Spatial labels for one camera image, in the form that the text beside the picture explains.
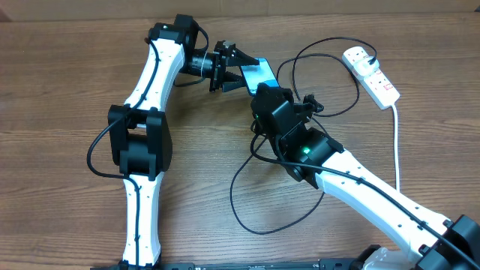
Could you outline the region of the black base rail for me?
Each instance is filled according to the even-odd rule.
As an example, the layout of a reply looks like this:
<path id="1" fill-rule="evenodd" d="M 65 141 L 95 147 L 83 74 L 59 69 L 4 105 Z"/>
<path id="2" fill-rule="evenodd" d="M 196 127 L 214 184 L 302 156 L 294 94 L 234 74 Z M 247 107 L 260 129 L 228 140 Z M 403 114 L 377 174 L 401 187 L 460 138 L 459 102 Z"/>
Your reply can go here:
<path id="1" fill-rule="evenodd" d="M 119 262 L 116 265 L 92 267 L 97 270 L 350 270 L 361 269 L 362 263 L 356 258 L 330 258 L 313 262 L 253 262 L 203 264 L 192 262 L 160 263 L 147 266 L 129 265 Z"/>

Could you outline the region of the white charger plug adapter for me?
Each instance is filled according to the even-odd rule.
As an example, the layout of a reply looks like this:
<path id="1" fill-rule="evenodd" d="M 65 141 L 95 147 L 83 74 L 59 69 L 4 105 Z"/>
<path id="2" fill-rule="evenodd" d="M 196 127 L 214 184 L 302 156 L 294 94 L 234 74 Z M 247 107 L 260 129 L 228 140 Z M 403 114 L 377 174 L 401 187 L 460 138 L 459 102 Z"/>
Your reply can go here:
<path id="1" fill-rule="evenodd" d="M 360 77 L 367 77 L 380 68 L 380 63 L 375 57 L 368 56 L 358 60 L 353 67 Z"/>

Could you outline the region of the white power strip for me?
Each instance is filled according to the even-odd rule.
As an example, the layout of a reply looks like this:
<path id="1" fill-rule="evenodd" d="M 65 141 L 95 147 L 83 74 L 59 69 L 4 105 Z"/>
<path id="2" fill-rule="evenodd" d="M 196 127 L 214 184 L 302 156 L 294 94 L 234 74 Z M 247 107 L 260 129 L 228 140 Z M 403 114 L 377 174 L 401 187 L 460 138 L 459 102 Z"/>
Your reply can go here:
<path id="1" fill-rule="evenodd" d="M 380 68 L 366 77 L 359 76 L 354 70 L 353 65 L 368 56 L 363 47 L 354 46 L 343 53 L 342 60 L 381 110 L 393 107 L 401 95 Z"/>

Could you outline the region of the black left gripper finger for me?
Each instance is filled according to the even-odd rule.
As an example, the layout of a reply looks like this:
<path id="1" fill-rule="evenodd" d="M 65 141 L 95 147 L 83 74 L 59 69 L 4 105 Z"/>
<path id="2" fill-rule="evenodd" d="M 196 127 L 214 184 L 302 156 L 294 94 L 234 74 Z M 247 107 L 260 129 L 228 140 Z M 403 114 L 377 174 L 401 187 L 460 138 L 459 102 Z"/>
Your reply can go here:
<path id="1" fill-rule="evenodd" d="M 247 55 L 246 53 L 242 52 L 240 49 L 235 50 L 235 58 L 234 58 L 234 65 L 235 66 L 251 66 L 251 65 L 259 65 L 260 61 L 254 57 Z"/>
<path id="2" fill-rule="evenodd" d="M 245 78 L 241 75 L 226 71 L 221 83 L 222 92 L 229 92 L 245 87 Z"/>

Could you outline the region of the blue Galaxy smartphone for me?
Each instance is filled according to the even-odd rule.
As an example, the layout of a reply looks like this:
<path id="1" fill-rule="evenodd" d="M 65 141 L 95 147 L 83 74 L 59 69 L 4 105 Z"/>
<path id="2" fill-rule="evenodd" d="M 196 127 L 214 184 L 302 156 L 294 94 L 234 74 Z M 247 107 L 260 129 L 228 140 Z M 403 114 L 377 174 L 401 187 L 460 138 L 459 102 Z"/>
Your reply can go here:
<path id="1" fill-rule="evenodd" d="M 240 71 L 244 77 L 247 92 L 250 96 L 255 96 L 260 83 L 265 83 L 270 87 L 278 87 L 278 81 L 273 73 L 266 58 L 256 58 L 258 65 L 241 66 Z"/>

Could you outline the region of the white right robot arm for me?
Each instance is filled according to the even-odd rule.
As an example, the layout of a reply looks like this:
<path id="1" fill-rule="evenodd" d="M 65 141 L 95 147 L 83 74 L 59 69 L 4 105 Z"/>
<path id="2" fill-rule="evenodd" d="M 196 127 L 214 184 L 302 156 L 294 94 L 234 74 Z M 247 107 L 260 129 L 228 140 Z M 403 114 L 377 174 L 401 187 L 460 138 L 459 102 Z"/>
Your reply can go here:
<path id="1" fill-rule="evenodd" d="M 466 215 L 450 220 L 414 202 L 375 176 L 327 133 L 306 123 L 322 110 L 314 96 L 296 103 L 288 88 L 259 84 L 251 102 L 254 131 L 297 181 L 356 210 L 398 247 L 371 245 L 351 269 L 478 269 L 479 224 Z"/>

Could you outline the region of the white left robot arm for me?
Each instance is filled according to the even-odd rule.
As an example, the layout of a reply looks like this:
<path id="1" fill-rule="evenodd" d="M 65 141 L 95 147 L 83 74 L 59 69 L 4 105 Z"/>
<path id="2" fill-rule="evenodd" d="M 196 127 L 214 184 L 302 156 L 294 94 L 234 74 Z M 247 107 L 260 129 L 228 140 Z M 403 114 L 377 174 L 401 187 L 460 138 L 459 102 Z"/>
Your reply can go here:
<path id="1" fill-rule="evenodd" d="M 156 23 L 148 32 L 148 58 L 130 97 L 108 112 L 112 159 L 127 197 L 127 238 L 117 269 L 159 269 L 160 189 L 170 167 L 173 142 L 166 107 L 178 74 L 211 80 L 210 89 L 228 92 L 245 85 L 228 67 L 258 65 L 232 42 L 217 42 L 213 52 L 196 46 L 201 27 L 179 14 L 174 23 Z"/>

